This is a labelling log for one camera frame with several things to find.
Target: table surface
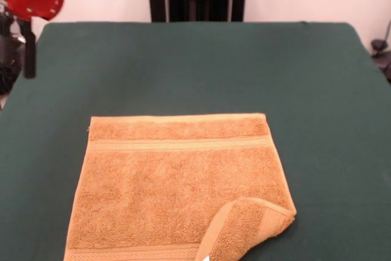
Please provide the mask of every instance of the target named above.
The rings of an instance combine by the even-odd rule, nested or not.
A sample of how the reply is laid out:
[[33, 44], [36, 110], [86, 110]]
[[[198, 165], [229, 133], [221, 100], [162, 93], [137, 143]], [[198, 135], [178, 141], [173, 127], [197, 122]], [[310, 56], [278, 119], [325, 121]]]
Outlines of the table surface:
[[91, 116], [263, 112], [298, 217], [244, 260], [391, 260], [391, 88], [347, 24], [48, 25], [0, 115], [2, 260], [60, 261]]

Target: green table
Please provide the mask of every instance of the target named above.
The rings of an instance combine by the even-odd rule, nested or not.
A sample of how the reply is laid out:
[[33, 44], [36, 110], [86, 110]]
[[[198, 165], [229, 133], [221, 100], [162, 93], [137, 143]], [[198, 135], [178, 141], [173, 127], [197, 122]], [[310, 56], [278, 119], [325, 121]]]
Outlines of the green table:
[[61, 261], [91, 116], [264, 112], [297, 220], [244, 260], [391, 260], [391, 88], [347, 24], [50, 24], [0, 115], [0, 256]]

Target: orange towel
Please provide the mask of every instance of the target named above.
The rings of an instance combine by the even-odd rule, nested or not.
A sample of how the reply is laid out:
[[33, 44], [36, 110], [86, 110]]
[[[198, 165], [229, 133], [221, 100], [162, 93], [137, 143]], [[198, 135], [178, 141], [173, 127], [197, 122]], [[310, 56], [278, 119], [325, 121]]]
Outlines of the orange towel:
[[93, 117], [65, 261], [238, 260], [295, 215], [263, 114]]

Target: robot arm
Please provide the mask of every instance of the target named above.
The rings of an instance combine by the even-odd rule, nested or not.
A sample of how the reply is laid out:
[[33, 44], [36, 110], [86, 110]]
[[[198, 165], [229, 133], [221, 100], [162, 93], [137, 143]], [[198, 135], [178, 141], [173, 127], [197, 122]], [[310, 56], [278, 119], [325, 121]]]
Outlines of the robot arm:
[[16, 21], [24, 37], [23, 60], [25, 78], [35, 77], [35, 35], [31, 30], [31, 18], [52, 20], [61, 10], [64, 0], [0, 0], [0, 63], [9, 65], [15, 60], [18, 41], [10, 31]]

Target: cable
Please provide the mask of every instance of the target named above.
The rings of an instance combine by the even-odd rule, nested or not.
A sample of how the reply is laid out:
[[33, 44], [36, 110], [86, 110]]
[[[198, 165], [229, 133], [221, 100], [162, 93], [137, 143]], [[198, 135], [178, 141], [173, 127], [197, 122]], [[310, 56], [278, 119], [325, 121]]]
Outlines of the cable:
[[390, 29], [391, 29], [391, 20], [389, 21], [389, 25], [387, 26], [386, 36], [384, 37], [384, 41], [387, 41], [390, 35]]

